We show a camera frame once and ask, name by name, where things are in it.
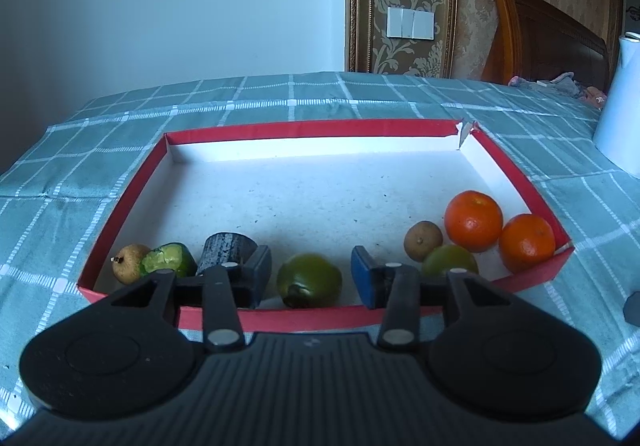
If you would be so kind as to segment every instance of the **tangerine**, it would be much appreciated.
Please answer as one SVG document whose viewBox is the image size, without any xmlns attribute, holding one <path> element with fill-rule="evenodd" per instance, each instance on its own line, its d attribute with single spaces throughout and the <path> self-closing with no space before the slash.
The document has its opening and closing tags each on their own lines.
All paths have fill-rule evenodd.
<svg viewBox="0 0 640 446">
<path fill-rule="evenodd" d="M 444 228 L 453 243 L 470 252 L 495 245 L 502 231 L 502 210 L 489 195 L 463 191 L 453 197 L 444 212 Z"/>
<path fill-rule="evenodd" d="M 545 219 L 524 213 L 504 226 L 498 249 L 504 266 L 518 273 L 551 258 L 556 251 L 556 239 Z"/>
</svg>

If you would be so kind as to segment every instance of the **bed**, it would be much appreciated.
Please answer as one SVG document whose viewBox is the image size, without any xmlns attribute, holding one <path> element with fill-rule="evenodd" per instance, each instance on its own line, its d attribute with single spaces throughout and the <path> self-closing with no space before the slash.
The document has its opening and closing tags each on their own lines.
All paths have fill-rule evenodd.
<svg viewBox="0 0 640 446">
<path fill-rule="evenodd" d="M 573 72 L 585 86 L 606 90 L 609 55 L 602 38 L 544 0 L 495 0 L 498 28 L 482 80 L 554 79 Z"/>
<path fill-rule="evenodd" d="M 625 435 L 640 415 L 640 329 L 622 314 L 626 298 L 640 290 L 633 265 L 640 182 L 594 147 L 598 116 L 551 93 L 341 72 L 203 79 L 88 102 L 0 176 L 0 440 L 33 414 L 18 377 L 21 350 L 35 333 L 87 305 L 76 288 L 79 274 L 163 133 L 357 118 L 476 121 L 527 175 L 575 251 L 553 281 L 520 296 L 597 344 L 603 374 L 588 413 L 610 434 Z M 426 317 L 420 332 L 433 337 L 441 328 L 439 317 Z"/>
</svg>

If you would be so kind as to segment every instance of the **green fruit piece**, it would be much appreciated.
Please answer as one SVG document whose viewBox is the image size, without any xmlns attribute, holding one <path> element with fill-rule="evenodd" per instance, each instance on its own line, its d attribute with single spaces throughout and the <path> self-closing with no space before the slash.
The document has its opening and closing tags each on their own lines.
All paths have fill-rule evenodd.
<svg viewBox="0 0 640 446">
<path fill-rule="evenodd" d="M 342 273 L 320 254 L 297 254 L 280 267 L 276 286 L 292 309 L 331 307 L 340 297 Z"/>
<path fill-rule="evenodd" d="M 466 269 L 478 273 L 478 264 L 474 255 L 464 247 L 449 244 L 437 247 L 422 263 L 422 274 L 425 276 L 443 275 L 449 269 Z"/>
<path fill-rule="evenodd" d="M 427 220 L 416 223 L 404 237 L 404 251 L 414 261 L 422 262 L 440 245 L 442 231 L 436 224 Z"/>
<path fill-rule="evenodd" d="M 140 279 L 140 262 L 151 251 L 146 245 L 132 243 L 111 257 L 113 275 L 120 283 L 131 285 Z"/>
<path fill-rule="evenodd" d="M 171 242 L 149 251 L 140 262 L 140 274 L 146 276 L 159 269 L 172 269 L 184 278 L 196 274 L 196 262 L 183 243 Z"/>
</svg>

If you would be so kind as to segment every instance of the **green lime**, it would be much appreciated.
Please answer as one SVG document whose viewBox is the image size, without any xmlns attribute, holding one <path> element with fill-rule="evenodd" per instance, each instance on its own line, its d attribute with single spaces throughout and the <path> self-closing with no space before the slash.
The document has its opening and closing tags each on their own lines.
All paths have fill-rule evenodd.
<svg viewBox="0 0 640 446">
<path fill-rule="evenodd" d="M 320 254 L 297 254 L 282 264 L 276 285 L 292 309 L 331 307 L 340 297 L 342 273 Z"/>
<path fill-rule="evenodd" d="M 422 274 L 425 276 L 438 276 L 456 267 L 478 273 L 478 264 L 473 254 L 459 245 L 441 245 L 431 251 L 429 256 L 424 259 Z"/>
<path fill-rule="evenodd" d="M 149 251 L 140 261 L 140 275 L 159 269 L 173 269 L 178 277 L 196 274 L 196 262 L 183 243 L 171 242 Z"/>
</svg>

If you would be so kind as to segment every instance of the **table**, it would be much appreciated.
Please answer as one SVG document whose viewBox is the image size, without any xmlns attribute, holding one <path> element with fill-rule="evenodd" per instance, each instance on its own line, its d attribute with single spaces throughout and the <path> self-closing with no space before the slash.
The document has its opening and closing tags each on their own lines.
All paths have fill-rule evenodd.
<svg viewBox="0 0 640 446">
<path fill-rule="evenodd" d="M 625 435 L 640 415 L 640 329 L 622 315 L 626 298 L 640 290 L 640 181 L 594 147 L 598 111 L 569 97 L 470 80 L 320 72 L 203 79 L 96 98 L 50 126 L 0 177 L 0 438 L 33 413 L 18 378 L 22 348 L 86 306 L 75 280 L 162 133 L 384 118 L 476 121 L 544 196 L 575 252 L 555 280 L 520 295 L 597 344 L 602 379 L 588 413 L 610 434 Z M 425 318 L 423 335 L 441 325 Z"/>
</svg>

